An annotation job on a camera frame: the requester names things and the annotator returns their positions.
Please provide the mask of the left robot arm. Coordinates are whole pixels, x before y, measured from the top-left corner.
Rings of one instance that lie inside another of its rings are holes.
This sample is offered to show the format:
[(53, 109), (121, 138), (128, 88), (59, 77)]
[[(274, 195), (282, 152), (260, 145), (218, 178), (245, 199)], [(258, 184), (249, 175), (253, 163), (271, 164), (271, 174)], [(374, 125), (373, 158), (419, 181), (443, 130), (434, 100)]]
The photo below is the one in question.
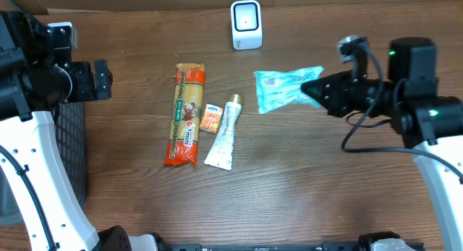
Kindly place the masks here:
[(157, 251), (153, 234), (89, 222), (59, 155), (55, 123), (62, 103), (111, 97), (104, 60), (73, 61), (70, 22), (45, 25), (31, 14), (1, 13), (1, 168), (33, 250)]

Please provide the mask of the white tube gold cap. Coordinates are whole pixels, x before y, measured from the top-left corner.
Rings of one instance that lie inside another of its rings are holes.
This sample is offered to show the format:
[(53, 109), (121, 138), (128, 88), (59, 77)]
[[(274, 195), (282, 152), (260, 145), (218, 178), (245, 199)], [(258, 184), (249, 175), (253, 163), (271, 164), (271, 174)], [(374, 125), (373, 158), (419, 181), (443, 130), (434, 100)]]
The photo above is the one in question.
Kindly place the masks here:
[(204, 164), (231, 171), (236, 123), (242, 111), (243, 98), (232, 94), (227, 98), (221, 125)]

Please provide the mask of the teal snack packet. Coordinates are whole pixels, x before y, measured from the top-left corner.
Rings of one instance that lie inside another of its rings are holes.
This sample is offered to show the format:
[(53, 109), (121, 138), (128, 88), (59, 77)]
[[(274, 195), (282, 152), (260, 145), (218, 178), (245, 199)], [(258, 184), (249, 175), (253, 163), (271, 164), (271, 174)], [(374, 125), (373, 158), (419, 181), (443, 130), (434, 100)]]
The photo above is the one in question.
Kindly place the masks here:
[(307, 104), (320, 108), (320, 104), (301, 91), (301, 85), (317, 80), (322, 66), (296, 69), (290, 72), (255, 71), (258, 112), (266, 114), (283, 106)]

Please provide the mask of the orange tissue pack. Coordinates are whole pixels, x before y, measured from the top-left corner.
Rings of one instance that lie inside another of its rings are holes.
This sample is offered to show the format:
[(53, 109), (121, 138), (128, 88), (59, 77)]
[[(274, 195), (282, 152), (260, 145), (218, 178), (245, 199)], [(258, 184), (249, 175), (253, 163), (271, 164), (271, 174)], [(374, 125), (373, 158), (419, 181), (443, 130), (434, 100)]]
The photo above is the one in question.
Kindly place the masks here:
[(205, 132), (216, 134), (219, 130), (223, 109), (219, 106), (206, 104), (203, 112), (203, 118), (200, 122), (200, 129)]

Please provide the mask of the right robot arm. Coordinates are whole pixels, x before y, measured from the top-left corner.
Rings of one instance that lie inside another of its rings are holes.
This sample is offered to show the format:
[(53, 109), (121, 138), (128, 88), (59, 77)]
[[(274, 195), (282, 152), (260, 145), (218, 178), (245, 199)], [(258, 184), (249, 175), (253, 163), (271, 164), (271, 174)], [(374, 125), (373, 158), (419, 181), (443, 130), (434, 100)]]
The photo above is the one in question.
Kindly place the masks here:
[[(438, 94), (437, 47), (429, 38), (390, 42), (388, 74), (371, 52), (367, 38), (348, 36), (337, 44), (349, 71), (304, 82), (301, 91), (328, 115), (361, 114), (341, 143), (345, 153), (408, 153), (430, 195), (446, 250), (462, 249), (462, 101)], [(347, 148), (366, 118), (387, 116), (403, 147)]]

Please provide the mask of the spaghetti packet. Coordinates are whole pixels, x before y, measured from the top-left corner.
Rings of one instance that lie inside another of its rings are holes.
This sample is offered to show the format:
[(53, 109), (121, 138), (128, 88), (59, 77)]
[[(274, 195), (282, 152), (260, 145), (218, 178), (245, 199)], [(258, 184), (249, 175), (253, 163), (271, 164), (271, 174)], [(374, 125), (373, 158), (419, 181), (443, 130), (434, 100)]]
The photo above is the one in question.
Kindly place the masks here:
[(205, 65), (179, 63), (174, 89), (165, 165), (197, 164), (200, 118), (203, 110)]

